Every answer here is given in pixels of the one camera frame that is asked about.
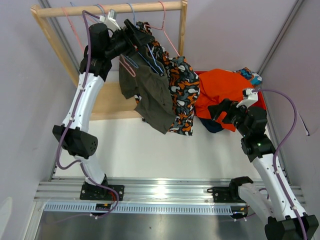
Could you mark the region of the navy blue shorts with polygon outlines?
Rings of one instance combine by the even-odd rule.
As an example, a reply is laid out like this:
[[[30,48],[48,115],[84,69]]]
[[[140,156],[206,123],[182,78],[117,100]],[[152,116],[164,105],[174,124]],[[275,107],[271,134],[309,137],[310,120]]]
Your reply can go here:
[[[220,123],[211,120],[211,119],[205,119],[205,118],[199,118],[202,125],[210,132],[210,133],[219,133],[224,130],[224,128],[221,126]]]

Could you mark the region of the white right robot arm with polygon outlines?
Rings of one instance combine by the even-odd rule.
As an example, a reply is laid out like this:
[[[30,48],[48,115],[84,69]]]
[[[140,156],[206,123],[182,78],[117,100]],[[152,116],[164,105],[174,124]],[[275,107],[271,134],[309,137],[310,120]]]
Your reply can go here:
[[[269,240],[310,240],[319,221],[307,214],[286,180],[276,149],[266,135],[267,112],[265,109],[239,105],[224,99],[208,107],[210,117],[216,120],[225,113],[223,121],[232,124],[241,134],[241,148],[259,173],[269,195],[261,194],[247,176],[230,181],[228,196],[234,202],[245,201],[264,224]]]

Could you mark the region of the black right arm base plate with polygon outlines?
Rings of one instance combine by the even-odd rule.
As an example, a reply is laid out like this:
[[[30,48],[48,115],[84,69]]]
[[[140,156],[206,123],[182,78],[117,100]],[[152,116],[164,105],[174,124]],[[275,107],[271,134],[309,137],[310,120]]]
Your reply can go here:
[[[212,195],[214,203],[245,203],[239,196],[233,195],[233,192],[227,186],[211,187],[206,192]]]

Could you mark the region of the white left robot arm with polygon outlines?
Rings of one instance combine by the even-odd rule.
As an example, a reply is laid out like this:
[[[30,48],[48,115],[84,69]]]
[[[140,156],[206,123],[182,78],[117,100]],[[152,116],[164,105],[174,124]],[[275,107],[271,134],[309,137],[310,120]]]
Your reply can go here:
[[[106,82],[112,60],[121,55],[133,55],[154,37],[143,33],[128,19],[124,27],[109,34],[109,23],[87,26],[87,46],[80,62],[77,89],[68,114],[61,125],[54,125],[52,133],[58,141],[55,162],[61,170],[79,163],[85,181],[93,185],[91,194],[97,200],[108,196],[107,179],[101,169],[96,150],[98,139],[89,134],[89,123],[97,96]]]

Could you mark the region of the colourful graphic print shorts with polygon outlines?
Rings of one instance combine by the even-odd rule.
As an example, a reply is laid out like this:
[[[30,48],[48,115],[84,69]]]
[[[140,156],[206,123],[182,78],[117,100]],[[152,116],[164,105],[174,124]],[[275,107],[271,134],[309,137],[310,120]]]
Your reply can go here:
[[[243,78],[248,80],[255,87],[261,85],[263,82],[263,79],[259,74],[257,74],[254,71],[251,71],[247,67],[236,70],[235,73],[240,74]]]

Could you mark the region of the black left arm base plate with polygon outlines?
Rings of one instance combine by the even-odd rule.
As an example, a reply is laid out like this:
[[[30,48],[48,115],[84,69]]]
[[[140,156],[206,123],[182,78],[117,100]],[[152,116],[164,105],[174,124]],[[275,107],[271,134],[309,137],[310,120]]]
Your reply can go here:
[[[118,193],[119,201],[123,200],[125,193],[124,185],[109,184],[108,187]],[[91,201],[116,201],[116,195],[112,191],[88,184],[87,182],[82,185],[79,198]]]

